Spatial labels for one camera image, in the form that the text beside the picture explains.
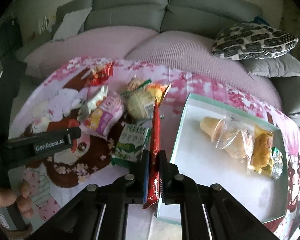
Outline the person left hand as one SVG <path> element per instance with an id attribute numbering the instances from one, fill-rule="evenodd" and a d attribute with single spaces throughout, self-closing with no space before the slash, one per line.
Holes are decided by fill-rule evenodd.
<path id="1" fill-rule="evenodd" d="M 14 203 L 17 204 L 17 207 L 20 213 L 25 218 L 31 218 L 34 214 L 32 207 L 32 201 L 30 198 L 30 185 L 28 182 L 23 181 L 20 185 L 20 195 L 17 196 L 10 189 L 1 189 L 0 188 L 0 208 L 8 207 Z"/>

